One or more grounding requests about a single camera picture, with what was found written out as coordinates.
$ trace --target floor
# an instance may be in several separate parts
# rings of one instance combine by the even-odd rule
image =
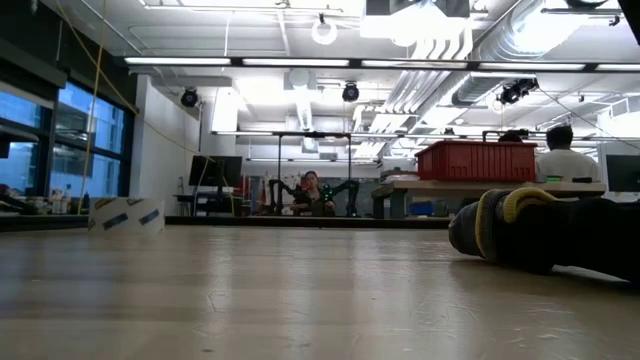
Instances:
[[[638,359],[640,292],[445,231],[0,234],[2,359]]]

